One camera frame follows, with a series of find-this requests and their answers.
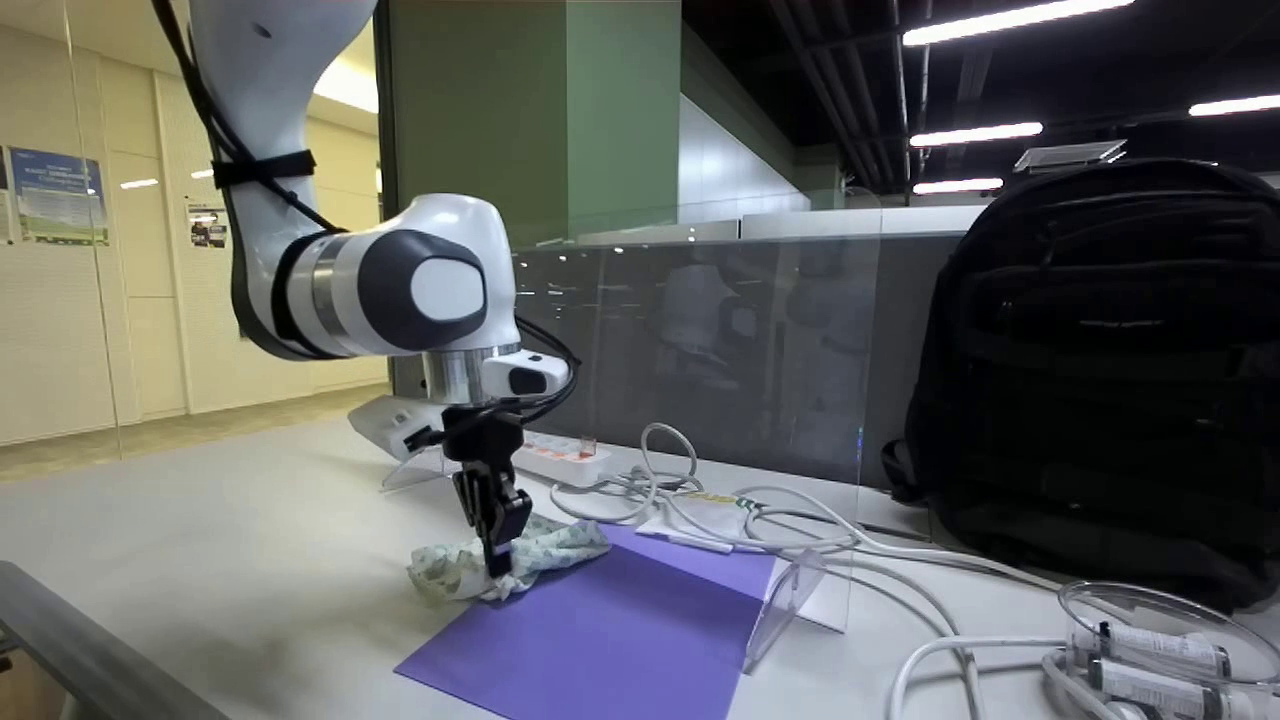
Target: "white table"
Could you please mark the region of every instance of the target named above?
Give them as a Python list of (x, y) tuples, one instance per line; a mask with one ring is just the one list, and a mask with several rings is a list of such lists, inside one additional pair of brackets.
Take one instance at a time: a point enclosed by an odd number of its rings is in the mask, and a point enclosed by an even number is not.
[[(449, 484), (387, 484), (387, 469), (344, 422), (314, 422), (0, 484), (0, 560), (29, 568), (228, 717), (484, 717), (393, 672), (456, 618), (413, 593), (406, 553), (464, 544), (470, 533)], [(704, 464), (704, 481), (795, 484), (724, 464)], [(874, 494), (858, 494), (858, 505), (865, 518), (912, 525)], [(972, 636), (1062, 632), (1044, 593), (949, 568), (909, 573)], [(872, 593), (852, 599), (848, 636), (795, 624), (738, 680), (732, 717), (878, 717), (895, 666), (927, 632)], [(1280, 604), (1260, 624), (1280, 640)], [(922, 680), (935, 672), (950, 672), (949, 662), (922, 666)], [(1035, 672), (997, 672), (985, 689), (990, 717), (1053, 717)], [(909, 709), (958, 717), (962, 705), (954, 685), (921, 685)]]

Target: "purple sheet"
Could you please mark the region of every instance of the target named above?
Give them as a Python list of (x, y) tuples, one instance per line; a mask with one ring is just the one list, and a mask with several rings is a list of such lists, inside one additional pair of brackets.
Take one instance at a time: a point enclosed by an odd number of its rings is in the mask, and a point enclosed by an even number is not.
[(608, 558), (470, 608), (396, 672), (512, 720), (727, 717), (771, 560), (608, 535)]

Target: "black backpack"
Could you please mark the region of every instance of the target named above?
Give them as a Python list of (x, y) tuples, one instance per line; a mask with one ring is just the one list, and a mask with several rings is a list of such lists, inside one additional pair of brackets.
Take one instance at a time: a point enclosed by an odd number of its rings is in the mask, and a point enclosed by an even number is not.
[(1245, 608), (1280, 553), (1280, 197), (1134, 162), (1004, 192), (935, 282), (895, 499), (974, 553)]

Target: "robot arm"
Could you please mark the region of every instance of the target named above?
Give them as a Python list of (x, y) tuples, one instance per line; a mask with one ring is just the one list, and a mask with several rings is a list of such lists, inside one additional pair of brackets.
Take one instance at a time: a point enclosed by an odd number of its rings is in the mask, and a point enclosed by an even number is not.
[(563, 362), (514, 348), (514, 275), (492, 206), (416, 197), (362, 231), (311, 207), (303, 112), (375, 0), (190, 0), (190, 53), (171, 6), (153, 6), (213, 137), (238, 333), (284, 362), (450, 354), (464, 369), (450, 395), (466, 403), (443, 411), (443, 432), (425, 430), (413, 445), (443, 445), (459, 464), (456, 494), (488, 573), (504, 575), (506, 544), (528, 519), (512, 473), (519, 430), (570, 378)]

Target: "ceiling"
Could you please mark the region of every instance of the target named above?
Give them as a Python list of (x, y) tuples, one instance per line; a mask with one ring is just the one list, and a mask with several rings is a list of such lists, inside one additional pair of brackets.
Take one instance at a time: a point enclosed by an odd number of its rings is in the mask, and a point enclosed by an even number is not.
[(1275, 0), (1134, 0), (939, 47), (927, 22), (1035, 0), (683, 0), (690, 33), (795, 143), (832, 143), (852, 184), (1004, 177), (1025, 141), (909, 154), (909, 131), (1044, 120), (1035, 143), (1127, 141), (1127, 158), (1280, 167), (1280, 118), (1188, 120), (1188, 105), (1280, 93)]
[[(0, 0), (0, 30), (46, 35), (54, 46), (95, 53), (133, 67), (153, 67), (176, 78), (176, 60), (165, 46), (165, 33), (153, 16), (153, 0)], [(373, 30), (362, 30), (352, 47), (338, 57), (373, 78)], [(333, 105), (323, 96), (311, 100), (311, 118), (359, 131), (375, 131), (375, 118)]]

